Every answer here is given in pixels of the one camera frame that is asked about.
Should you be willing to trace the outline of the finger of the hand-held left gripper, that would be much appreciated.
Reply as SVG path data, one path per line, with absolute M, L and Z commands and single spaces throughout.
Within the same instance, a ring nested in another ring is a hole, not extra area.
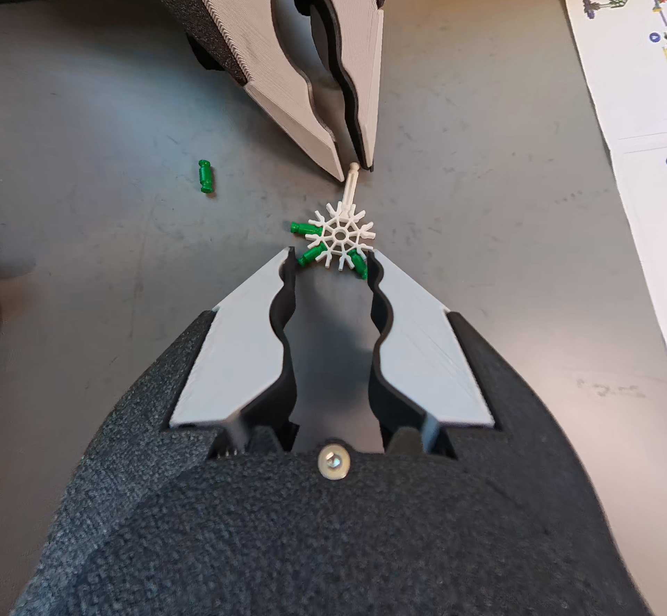
M 385 0 L 295 0 L 299 12 L 317 12 L 323 64 L 344 96 L 344 117 L 357 160 L 372 170 L 378 127 L 379 78 Z
M 311 83 L 279 42 L 275 0 L 202 1 L 247 78 L 246 93 L 318 166 L 343 181 L 335 137 L 313 109 Z

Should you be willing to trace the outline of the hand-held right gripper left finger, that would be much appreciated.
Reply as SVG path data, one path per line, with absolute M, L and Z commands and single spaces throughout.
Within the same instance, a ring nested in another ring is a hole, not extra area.
M 171 413 L 170 428 L 221 428 L 244 451 L 258 427 L 290 451 L 297 387 L 285 327 L 296 309 L 296 254 L 281 250 L 230 292 L 213 317 Z

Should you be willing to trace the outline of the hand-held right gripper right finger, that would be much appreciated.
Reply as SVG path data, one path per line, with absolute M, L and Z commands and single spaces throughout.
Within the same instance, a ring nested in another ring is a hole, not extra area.
M 379 331 L 369 402 L 381 427 L 492 428 L 446 305 L 378 250 L 368 257 L 368 284 Z

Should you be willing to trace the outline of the white snowflake connector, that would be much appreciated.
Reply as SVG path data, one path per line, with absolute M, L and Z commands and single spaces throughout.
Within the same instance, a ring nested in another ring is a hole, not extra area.
M 354 270 L 347 253 L 356 249 L 367 260 L 368 253 L 374 250 L 371 243 L 376 237 L 373 222 L 366 221 L 365 210 L 358 210 L 355 204 L 349 215 L 343 213 L 341 202 L 336 208 L 327 204 L 326 211 L 327 215 L 315 211 L 315 219 L 309 220 L 311 224 L 321 226 L 323 231 L 321 236 L 305 236 L 309 242 L 307 250 L 323 242 L 328 246 L 328 252 L 315 262 L 323 262 L 325 268 L 331 269 L 337 261 L 339 271 Z

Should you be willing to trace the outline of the grey desk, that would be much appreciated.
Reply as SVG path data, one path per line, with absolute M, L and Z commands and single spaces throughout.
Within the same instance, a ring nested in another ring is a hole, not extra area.
M 376 244 L 542 398 L 665 615 L 666 350 L 562 0 L 386 0 L 383 42 Z M 116 402 L 341 189 L 158 0 L 1 8 L 2 615 Z

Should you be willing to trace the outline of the folded paper instruction sheet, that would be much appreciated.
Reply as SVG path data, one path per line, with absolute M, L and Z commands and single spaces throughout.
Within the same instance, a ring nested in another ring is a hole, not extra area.
M 564 0 L 666 337 L 666 0 Z

